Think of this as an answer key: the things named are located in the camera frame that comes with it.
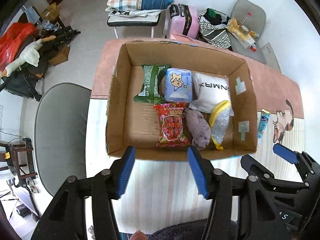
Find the yellow silver scrub sponge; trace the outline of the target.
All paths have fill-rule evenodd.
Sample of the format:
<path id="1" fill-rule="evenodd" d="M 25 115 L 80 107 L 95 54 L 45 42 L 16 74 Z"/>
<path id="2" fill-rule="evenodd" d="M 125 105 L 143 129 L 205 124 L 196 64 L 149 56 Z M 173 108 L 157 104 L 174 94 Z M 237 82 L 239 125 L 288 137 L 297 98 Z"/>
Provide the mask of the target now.
<path id="1" fill-rule="evenodd" d="M 217 150 L 223 150 L 222 143 L 229 125 L 231 110 L 231 102 L 224 100 L 218 103 L 210 114 L 210 137 Z"/>

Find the lavender cloth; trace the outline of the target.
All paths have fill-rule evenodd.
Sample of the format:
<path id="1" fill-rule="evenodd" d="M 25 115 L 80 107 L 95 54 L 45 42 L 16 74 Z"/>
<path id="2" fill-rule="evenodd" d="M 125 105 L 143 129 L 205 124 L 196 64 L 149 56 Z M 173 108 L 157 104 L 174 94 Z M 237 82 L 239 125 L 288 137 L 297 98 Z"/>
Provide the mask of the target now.
<path id="1" fill-rule="evenodd" d="M 187 107 L 183 117 L 192 136 L 191 144 L 199 151 L 205 149 L 210 143 L 211 129 L 203 114 Z"/>

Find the red snack bag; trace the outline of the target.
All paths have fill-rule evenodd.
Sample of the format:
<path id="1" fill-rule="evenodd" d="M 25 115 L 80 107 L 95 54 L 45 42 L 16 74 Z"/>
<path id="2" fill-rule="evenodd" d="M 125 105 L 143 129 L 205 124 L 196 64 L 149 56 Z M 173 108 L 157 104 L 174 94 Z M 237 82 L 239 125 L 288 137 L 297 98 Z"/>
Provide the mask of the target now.
<path id="1" fill-rule="evenodd" d="M 154 105 L 159 117 L 159 140 L 157 147 L 189 146 L 183 131 L 183 111 L 185 102 L 170 102 Z"/>

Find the green snack bag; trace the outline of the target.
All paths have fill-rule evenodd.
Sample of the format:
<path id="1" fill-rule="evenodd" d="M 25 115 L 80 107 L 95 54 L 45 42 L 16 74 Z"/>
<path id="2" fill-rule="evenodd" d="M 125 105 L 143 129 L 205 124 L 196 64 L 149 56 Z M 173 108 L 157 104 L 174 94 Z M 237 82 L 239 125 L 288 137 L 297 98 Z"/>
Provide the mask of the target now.
<path id="1" fill-rule="evenodd" d="M 143 64 L 144 80 L 140 92 L 133 98 L 134 102 L 151 103 L 154 105 L 165 103 L 164 96 L 159 92 L 159 85 L 170 67 L 170 64 Z"/>

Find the pink cat rug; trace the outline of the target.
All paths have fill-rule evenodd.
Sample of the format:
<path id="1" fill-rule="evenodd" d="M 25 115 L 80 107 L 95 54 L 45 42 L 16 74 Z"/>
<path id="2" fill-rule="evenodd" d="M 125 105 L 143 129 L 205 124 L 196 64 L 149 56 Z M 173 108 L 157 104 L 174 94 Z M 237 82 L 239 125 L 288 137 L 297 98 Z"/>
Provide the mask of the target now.
<path id="1" fill-rule="evenodd" d="M 195 72 L 230 77 L 243 64 L 247 65 L 256 96 L 257 109 L 271 113 L 285 109 L 285 100 L 293 107 L 293 116 L 303 119 L 303 103 L 295 81 L 258 61 L 229 50 L 216 48 L 186 36 L 175 39 L 125 38 L 106 42 L 95 74 L 91 98 L 107 99 L 112 80 L 122 67 L 117 65 L 121 48 L 133 66 L 170 64 Z"/>

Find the blue tube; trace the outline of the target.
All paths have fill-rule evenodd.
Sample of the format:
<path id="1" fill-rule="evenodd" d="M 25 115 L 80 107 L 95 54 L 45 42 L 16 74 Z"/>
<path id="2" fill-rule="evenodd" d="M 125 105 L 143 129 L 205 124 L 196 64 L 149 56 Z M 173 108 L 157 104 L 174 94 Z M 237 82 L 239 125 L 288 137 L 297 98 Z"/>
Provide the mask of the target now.
<path id="1" fill-rule="evenodd" d="M 267 127 L 269 118 L 270 118 L 271 113 L 267 110 L 262 109 L 261 110 L 261 116 L 260 116 L 260 121 L 259 121 L 259 126 L 258 126 L 258 139 L 261 139 L 264 134 L 264 130 Z"/>

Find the white pouch black lettering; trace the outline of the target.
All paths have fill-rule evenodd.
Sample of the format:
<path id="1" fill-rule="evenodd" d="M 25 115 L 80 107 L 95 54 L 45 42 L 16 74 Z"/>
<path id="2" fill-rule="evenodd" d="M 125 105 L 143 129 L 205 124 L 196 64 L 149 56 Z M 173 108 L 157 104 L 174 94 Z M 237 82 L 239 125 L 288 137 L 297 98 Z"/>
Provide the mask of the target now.
<path id="1" fill-rule="evenodd" d="M 210 114 L 214 107 L 222 101 L 231 102 L 229 81 L 226 77 L 193 73 L 195 99 L 189 108 Z"/>

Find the grey office chair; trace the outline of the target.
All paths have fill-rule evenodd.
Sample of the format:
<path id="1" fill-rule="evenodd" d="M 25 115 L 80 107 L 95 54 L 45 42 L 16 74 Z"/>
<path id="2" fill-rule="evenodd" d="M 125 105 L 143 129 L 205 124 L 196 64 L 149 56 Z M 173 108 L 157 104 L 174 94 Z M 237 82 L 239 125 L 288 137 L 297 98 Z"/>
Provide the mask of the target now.
<path id="1" fill-rule="evenodd" d="M 41 183 L 54 196 L 69 176 L 86 177 L 86 128 L 91 90 L 60 83 L 36 111 L 34 148 Z"/>

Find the blue tissue pack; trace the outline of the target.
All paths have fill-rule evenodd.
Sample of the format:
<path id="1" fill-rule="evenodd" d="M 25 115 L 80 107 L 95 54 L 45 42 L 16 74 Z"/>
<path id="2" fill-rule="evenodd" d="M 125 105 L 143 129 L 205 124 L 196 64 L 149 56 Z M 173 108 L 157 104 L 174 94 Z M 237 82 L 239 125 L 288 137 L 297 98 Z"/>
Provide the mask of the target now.
<path id="1" fill-rule="evenodd" d="M 167 102 L 193 100 L 192 72 L 186 69 L 169 68 L 165 75 L 164 98 Z"/>

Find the cardboard box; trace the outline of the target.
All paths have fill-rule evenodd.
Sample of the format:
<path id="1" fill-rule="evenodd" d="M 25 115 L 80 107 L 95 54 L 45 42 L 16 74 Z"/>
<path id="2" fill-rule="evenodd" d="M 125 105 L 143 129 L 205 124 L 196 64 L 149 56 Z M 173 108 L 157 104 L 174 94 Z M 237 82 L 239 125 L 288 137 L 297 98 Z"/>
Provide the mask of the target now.
<path id="1" fill-rule="evenodd" d="M 106 150 L 139 159 L 213 160 L 257 150 L 257 102 L 247 61 L 164 42 L 121 46 L 108 95 Z"/>

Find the yellow snack bags on chair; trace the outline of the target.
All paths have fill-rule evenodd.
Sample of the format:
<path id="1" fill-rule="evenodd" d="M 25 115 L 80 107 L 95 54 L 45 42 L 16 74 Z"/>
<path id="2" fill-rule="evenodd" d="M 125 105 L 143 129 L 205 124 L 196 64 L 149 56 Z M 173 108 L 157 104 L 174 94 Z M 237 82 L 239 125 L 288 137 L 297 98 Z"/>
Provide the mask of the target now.
<path id="1" fill-rule="evenodd" d="M 227 30 L 245 49 L 250 49 L 253 52 L 257 51 L 255 40 L 250 35 L 249 29 L 244 25 L 240 25 L 235 18 L 229 20 Z"/>

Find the black white patterned bag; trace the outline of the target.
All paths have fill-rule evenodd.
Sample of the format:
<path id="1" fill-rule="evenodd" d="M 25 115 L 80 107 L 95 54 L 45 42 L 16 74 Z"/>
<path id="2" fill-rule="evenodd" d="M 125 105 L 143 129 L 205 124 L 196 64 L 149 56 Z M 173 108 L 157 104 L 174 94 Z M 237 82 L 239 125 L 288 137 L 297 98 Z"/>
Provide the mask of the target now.
<path id="1" fill-rule="evenodd" d="M 227 14 L 212 8 L 198 13 L 198 38 L 208 44 L 221 49 L 232 49 L 231 38 L 227 33 L 230 18 Z"/>

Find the grey cushioned chair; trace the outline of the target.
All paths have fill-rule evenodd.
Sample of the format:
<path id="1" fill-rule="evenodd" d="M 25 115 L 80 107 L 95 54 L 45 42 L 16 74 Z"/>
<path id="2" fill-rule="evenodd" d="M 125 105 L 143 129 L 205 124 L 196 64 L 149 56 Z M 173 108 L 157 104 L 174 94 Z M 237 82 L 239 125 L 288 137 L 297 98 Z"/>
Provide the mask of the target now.
<path id="1" fill-rule="evenodd" d="M 240 25 L 244 25 L 249 29 L 250 35 L 254 38 L 257 47 L 257 51 L 255 52 L 250 49 L 245 49 L 231 33 L 228 33 L 231 38 L 232 51 L 265 64 L 265 56 L 258 45 L 259 37 L 266 23 L 265 11 L 248 0 L 238 0 L 231 12 L 230 19 L 231 18 L 235 18 Z"/>

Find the pink suitcase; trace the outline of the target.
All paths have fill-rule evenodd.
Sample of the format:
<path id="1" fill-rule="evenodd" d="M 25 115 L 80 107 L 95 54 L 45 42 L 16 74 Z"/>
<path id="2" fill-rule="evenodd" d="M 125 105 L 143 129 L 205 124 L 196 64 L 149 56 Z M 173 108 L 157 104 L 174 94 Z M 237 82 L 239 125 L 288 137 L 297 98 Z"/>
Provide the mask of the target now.
<path id="1" fill-rule="evenodd" d="M 174 34 L 184 35 L 192 39 L 197 37 L 200 25 L 195 7 L 185 4 L 172 4 L 166 17 L 168 19 L 166 38 L 171 38 Z"/>

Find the white goose plush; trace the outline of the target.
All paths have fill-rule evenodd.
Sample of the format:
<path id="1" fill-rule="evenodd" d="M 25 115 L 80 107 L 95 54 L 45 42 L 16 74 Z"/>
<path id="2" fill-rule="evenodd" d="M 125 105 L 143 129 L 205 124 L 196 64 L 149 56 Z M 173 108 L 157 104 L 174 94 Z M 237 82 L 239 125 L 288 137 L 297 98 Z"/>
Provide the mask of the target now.
<path id="1" fill-rule="evenodd" d="M 5 69 L 1 72 L 1 77 L 9 77 L 17 68 L 20 68 L 23 64 L 29 63 L 35 67 L 39 64 L 40 54 L 39 50 L 42 48 L 45 42 L 53 41 L 56 39 L 55 35 L 41 38 L 37 41 L 31 42 L 27 45 L 19 57 L 12 61 L 12 63 L 8 64 Z"/>

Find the red plastic bag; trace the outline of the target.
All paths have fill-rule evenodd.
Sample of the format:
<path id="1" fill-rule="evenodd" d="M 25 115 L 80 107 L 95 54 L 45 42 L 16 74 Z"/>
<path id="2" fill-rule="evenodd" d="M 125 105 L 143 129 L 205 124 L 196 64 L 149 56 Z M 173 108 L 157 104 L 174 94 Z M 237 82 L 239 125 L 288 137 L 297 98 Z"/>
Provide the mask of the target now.
<path id="1" fill-rule="evenodd" d="M 32 23 L 13 23 L 1 37 L 1 70 L 14 61 L 22 43 L 31 35 L 37 35 L 38 30 Z"/>

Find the white frame chair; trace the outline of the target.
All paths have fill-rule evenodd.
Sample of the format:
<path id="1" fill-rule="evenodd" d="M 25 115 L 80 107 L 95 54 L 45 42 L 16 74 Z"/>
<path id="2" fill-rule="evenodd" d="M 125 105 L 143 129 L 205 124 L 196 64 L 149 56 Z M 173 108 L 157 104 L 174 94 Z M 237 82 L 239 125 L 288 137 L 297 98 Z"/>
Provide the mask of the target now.
<path id="1" fill-rule="evenodd" d="M 118 27 L 150 27 L 151 38 L 154 38 L 155 27 L 158 25 L 163 10 L 115 10 L 105 9 L 108 12 L 107 25 L 114 29 L 116 38 L 119 38 Z"/>

